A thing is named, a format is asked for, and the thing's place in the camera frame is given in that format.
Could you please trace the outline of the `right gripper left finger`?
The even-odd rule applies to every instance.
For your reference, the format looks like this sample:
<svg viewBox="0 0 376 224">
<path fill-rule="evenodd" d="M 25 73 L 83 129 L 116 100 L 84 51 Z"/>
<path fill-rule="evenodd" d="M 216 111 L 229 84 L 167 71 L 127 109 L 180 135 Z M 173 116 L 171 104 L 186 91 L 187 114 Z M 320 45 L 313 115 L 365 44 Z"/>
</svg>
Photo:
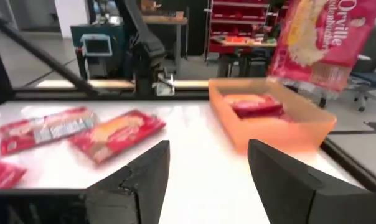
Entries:
<svg viewBox="0 0 376 224">
<path fill-rule="evenodd" d="M 170 142 L 163 140 L 88 188 L 87 218 L 94 224 L 158 224 L 167 189 Z"/>
</svg>

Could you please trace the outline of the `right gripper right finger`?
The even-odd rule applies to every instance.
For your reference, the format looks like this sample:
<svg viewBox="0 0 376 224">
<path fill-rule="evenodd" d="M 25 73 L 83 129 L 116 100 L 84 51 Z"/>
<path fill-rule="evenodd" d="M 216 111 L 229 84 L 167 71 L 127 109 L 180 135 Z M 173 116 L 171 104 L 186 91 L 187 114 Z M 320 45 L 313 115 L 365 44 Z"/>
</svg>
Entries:
<svg viewBox="0 0 376 224">
<path fill-rule="evenodd" d="M 321 172 L 259 140 L 248 163 L 270 223 L 376 224 L 376 192 Z"/>
</svg>

